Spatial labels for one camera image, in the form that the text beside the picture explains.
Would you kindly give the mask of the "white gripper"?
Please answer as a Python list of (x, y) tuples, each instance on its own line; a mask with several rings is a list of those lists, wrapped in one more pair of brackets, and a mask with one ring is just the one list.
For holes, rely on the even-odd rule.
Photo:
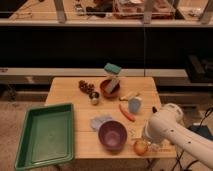
[(160, 144), (163, 141), (163, 137), (149, 122), (146, 122), (144, 125), (142, 137), (147, 141), (156, 144)]

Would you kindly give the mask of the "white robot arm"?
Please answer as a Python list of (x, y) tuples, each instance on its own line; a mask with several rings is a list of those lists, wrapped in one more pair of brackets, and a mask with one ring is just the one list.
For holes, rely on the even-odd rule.
[(182, 109), (174, 103), (167, 103), (151, 115), (145, 123), (142, 135), (155, 144), (167, 139), (213, 169), (213, 141), (180, 125), (182, 118)]

